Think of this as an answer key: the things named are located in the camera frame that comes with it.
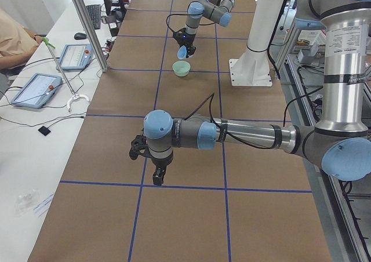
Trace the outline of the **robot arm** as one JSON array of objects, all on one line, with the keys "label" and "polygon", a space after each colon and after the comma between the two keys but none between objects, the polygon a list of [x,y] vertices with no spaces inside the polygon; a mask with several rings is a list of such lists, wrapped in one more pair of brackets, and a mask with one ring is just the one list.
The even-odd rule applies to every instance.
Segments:
[{"label": "robot arm", "polygon": [[[166,28],[181,26],[191,0],[133,0],[130,12],[136,35],[128,62],[131,76],[140,80],[134,90],[138,112],[158,112],[186,117],[200,102],[211,107],[199,110],[201,122],[226,118],[238,124],[282,125],[287,86],[273,79],[269,87],[232,86],[227,71],[230,58],[242,53],[256,10],[255,0],[236,0],[231,25],[227,28],[202,20],[197,51],[190,59],[191,72],[177,77],[171,70],[176,61],[176,44]],[[220,188],[309,193],[311,184],[300,157],[281,150],[262,150],[243,145],[227,136],[210,150],[175,148],[174,160],[161,183],[172,188]]]},{"label": "robot arm", "polygon": [[173,31],[173,38],[177,41],[179,49],[177,57],[180,60],[192,57],[196,51],[193,45],[201,18],[206,18],[222,27],[229,25],[235,6],[235,0],[194,0],[187,8],[185,27]]}]

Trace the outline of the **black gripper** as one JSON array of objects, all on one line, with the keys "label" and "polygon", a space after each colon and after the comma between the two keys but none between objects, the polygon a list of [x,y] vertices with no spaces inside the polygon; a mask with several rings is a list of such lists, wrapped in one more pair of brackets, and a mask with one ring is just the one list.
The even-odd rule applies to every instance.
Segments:
[{"label": "black gripper", "polygon": [[173,38],[178,43],[179,47],[183,45],[187,47],[187,58],[191,58],[194,55],[196,51],[196,47],[193,46],[195,34],[189,34],[187,29],[184,27],[173,32]]},{"label": "black gripper", "polygon": [[142,129],[140,134],[131,142],[129,151],[129,156],[132,160],[136,160],[139,155],[152,160],[156,166],[152,175],[153,185],[162,185],[166,174],[166,167],[173,160],[170,132],[162,135],[160,138],[153,139],[146,136],[144,129]]}]

